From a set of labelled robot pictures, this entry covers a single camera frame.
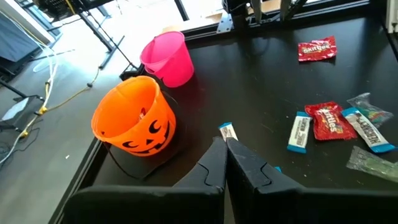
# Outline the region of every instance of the gray floor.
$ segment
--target gray floor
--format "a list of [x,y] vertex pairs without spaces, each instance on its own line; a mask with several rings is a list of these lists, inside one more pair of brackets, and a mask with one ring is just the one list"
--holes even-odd
[[[55,77],[49,107],[55,106],[72,96],[90,82],[97,66],[102,61],[105,49],[91,34],[86,42],[73,41],[73,34],[66,32],[54,47],[56,52],[76,49],[63,54]],[[125,39],[122,49],[129,49],[131,41]],[[49,77],[47,61],[40,65],[43,70],[33,72],[41,61],[26,66],[10,84],[26,95],[44,96],[44,82]],[[127,62],[116,53],[106,69],[101,71],[94,87],[82,93],[59,109],[43,115],[43,121],[35,125],[40,128],[39,136],[26,151],[16,152],[0,170],[0,223],[47,223],[68,187],[77,167],[93,140],[90,127],[91,116],[102,97],[120,82],[119,74]],[[0,114],[4,114],[13,104],[13,92],[0,88]],[[24,144],[33,140],[36,133]],[[15,132],[0,133],[0,141],[13,142]]]

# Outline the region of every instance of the black table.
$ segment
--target black table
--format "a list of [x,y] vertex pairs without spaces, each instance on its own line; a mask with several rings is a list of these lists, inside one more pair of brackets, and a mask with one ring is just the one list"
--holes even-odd
[[[299,42],[330,35],[335,36],[338,47],[335,60],[298,62]],[[369,150],[360,137],[349,141],[316,141],[311,128],[306,154],[286,150],[295,114],[303,111],[305,105],[335,101],[347,108],[347,99],[371,92],[371,103],[398,114],[394,97],[398,93],[397,59],[378,21],[356,18],[309,24],[294,30],[270,30],[254,39],[229,39],[196,46],[190,49],[190,55],[195,66],[194,78],[170,90],[185,114],[189,147],[145,181],[127,177],[109,156],[103,163],[100,159],[89,160],[81,168],[80,177],[101,168],[98,175],[85,179],[86,184],[95,179],[94,185],[171,186],[194,166],[210,146],[212,137],[220,135],[218,126],[232,122],[241,142],[306,187],[398,189],[397,183],[346,168],[353,146]],[[397,118],[380,128],[392,144],[398,144],[397,130]],[[95,149],[97,155],[106,155],[103,147]],[[380,156],[398,161],[396,151]],[[127,171],[134,169],[129,155],[121,158],[119,163]]]

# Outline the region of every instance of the white cable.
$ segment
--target white cable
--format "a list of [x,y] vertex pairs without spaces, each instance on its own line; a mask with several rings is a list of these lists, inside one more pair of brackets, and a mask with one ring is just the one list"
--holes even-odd
[[54,68],[52,67],[52,61],[50,60],[50,56],[45,52],[46,57],[49,60],[49,67],[50,67],[50,78],[47,80],[47,82],[49,83],[49,93],[47,95],[47,97],[44,99],[44,103],[42,105],[42,107],[45,107],[49,101],[51,92],[52,92],[52,87],[53,87],[53,79],[55,77],[55,74],[57,74],[57,68],[59,65],[59,61],[58,61],[58,55],[54,52],[54,50],[52,50],[50,47],[43,45],[41,43],[38,43],[36,40],[34,40],[30,35],[28,35],[25,30],[16,22],[14,22],[13,20],[11,20],[12,23],[17,26],[21,31],[23,31],[23,33],[25,33],[25,35],[27,35],[28,37],[30,37],[31,40],[33,40],[44,52],[45,50],[42,48],[45,47],[46,49],[49,49],[52,53],[53,53],[53,57],[55,58],[55,66]]
[[[58,55],[57,55],[50,47],[48,47],[48,46],[46,46],[46,45],[44,45],[44,44],[38,43],[36,40],[34,40],[33,37],[31,37],[29,34],[27,34],[27,33],[25,32],[25,30],[24,30],[17,22],[15,22],[15,21],[13,21],[12,19],[10,19],[7,15],[5,15],[5,13],[3,13],[2,11],[0,11],[0,13],[1,13],[2,15],[4,15],[6,18],[8,18],[8,19],[9,19],[18,29],[20,29],[26,36],[28,36],[31,40],[33,40],[33,41],[40,47],[40,49],[42,49],[43,52],[46,54],[47,60],[49,61],[50,78],[47,80],[47,82],[49,83],[49,93],[48,93],[48,95],[46,96],[46,98],[44,99],[44,103],[43,103],[43,105],[42,105],[42,107],[45,107],[45,106],[47,105],[47,103],[48,103],[49,98],[50,98],[50,94],[51,94],[51,92],[52,92],[52,87],[53,87],[53,85],[52,85],[53,79],[54,79],[54,77],[55,77],[55,75],[56,75],[56,73],[57,73],[57,69],[58,69],[58,64],[59,64]],[[43,46],[45,49],[49,49],[49,50],[53,53],[53,56],[54,56],[54,58],[55,58],[55,66],[54,66],[54,67],[53,67],[52,60],[50,59],[50,55],[42,48],[42,46]],[[18,135],[18,137],[15,139],[14,144],[12,145],[12,147],[11,147],[10,151],[8,152],[7,156],[6,156],[5,158],[3,158],[3,159],[0,161],[0,164],[2,164],[3,162],[5,162],[5,161],[11,156],[11,154],[12,154],[12,153],[14,152],[14,150],[15,150],[15,147],[17,146],[18,140],[22,137],[23,134],[25,134],[25,132],[27,131],[27,128],[30,127],[31,125],[33,125],[33,123],[35,122],[35,120],[36,120],[37,118],[38,118],[38,116],[35,115],[34,118],[27,124],[27,126],[25,127],[25,129],[24,129],[23,131],[21,131],[21,133],[20,133],[20,134]]]
[[46,69],[49,66],[49,64],[47,64],[47,62],[45,60],[41,60],[40,63],[38,63],[32,70],[34,73],[42,71],[44,69]]

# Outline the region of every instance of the clear plastic wrapper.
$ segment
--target clear plastic wrapper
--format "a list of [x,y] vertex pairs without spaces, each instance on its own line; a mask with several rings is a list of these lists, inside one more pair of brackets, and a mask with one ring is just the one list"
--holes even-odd
[[347,167],[398,183],[398,165],[354,146]]
[[363,93],[347,102],[357,108],[361,114],[367,117],[375,127],[380,127],[384,122],[391,119],[394,115],[390,112],[384,111],[377,106],[373,106],[369,102],[370,93]]

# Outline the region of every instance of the red candy wrapper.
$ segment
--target red candy wrapper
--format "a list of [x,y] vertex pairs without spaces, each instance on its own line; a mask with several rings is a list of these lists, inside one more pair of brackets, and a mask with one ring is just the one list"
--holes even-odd
[[298,44],[298,60],[316,61],[336,56],[337,47],[334,36],[322,40],[313,40],[310,43]]
[[335,102],[306,105],[305,112],[313,117],[317,140],[356,138],[354,128],[341,115],[343,108]]

